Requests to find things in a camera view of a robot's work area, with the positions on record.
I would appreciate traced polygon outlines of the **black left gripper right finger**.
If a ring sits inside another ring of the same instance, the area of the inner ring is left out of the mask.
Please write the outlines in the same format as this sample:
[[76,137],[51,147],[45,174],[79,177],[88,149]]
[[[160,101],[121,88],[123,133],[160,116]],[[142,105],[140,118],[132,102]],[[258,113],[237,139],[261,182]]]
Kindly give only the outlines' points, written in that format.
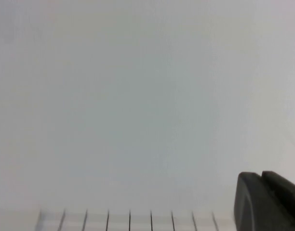
[[261,180],[261,230],[295,231],[295,184],[272,171],[262,172]]

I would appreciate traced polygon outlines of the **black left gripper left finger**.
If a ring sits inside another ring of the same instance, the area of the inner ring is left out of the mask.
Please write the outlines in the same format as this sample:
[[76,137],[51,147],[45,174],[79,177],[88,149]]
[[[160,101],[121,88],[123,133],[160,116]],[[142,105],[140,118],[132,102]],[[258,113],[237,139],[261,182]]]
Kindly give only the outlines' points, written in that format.
[[256,173],[238,175],[234,218],[238,231],[285,230],[285,216]]

